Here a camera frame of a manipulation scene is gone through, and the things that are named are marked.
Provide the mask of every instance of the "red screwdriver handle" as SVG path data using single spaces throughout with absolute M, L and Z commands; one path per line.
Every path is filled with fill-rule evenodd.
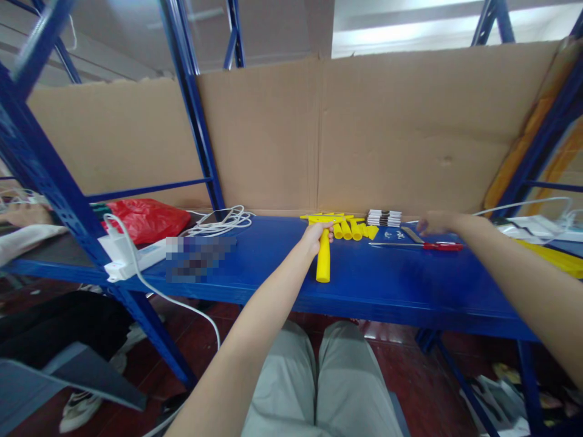
M 463 245 L 458 243 L 423 243 L 425 250 L 439 250 L 442 252 L 459 252 L 463 249 Z

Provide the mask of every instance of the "black and white object stack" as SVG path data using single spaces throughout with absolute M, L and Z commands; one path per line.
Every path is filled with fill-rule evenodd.
M 389 226 L 399 228 L 401 226 L 401 211 L 383 211 L 371 209 L 366 216 L 367 225 Z

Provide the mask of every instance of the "ceiling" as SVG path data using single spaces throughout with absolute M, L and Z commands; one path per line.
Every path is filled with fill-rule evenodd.
M 230 28 L 226 0 L 182 0 L 191 22 L 200 70 L 222 68 Z M 159 0 L 79 1 L 61 35 L 84 82 L 172 75 Z M 583 0 L 507 0 L 517 42 L 562 39 Z M 239 0 L 248 66 L 404 50 L 468 47 L 482 0 Z M 34 26 L 32 14 L 0 1 L 0 61 L 11 68 Z M 488 44 L 499 44 L 494 26 Z M 41 77 L 69 83 L 58 58 Z
M 201 71 L 220 69 L 230 28 L 224 0 L 184 0 L 189 13 L 218 15 L 191 24 Z M 158 0 L 79 2 L 75 27 L 155 70 L 172 70 Z M 304 0 L 240 0 L 240 20 L 249 65 L 301 59 L 310 53 Z

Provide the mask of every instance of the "forearm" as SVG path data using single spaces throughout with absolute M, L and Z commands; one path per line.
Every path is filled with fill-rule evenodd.
M 521 318 L 582 388 L 581 282 L 512 241 L 486 219 L 466 217 L 453 230 L 480 259 Z
M 259 373 L 289 315 L 313 255 L 301 240 L 235 321 L 167 436 L 240 435 Z

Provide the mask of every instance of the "red plastic bag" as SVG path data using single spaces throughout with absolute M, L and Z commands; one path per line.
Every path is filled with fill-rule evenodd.
M 113 215 L 121 219 L 134 244 L 155 243 L 175 237 L 190 221 L 190 214 L 154 199 L 118 200 L 107 204 Z M 113 220 L 115 228 L 120 226 Z

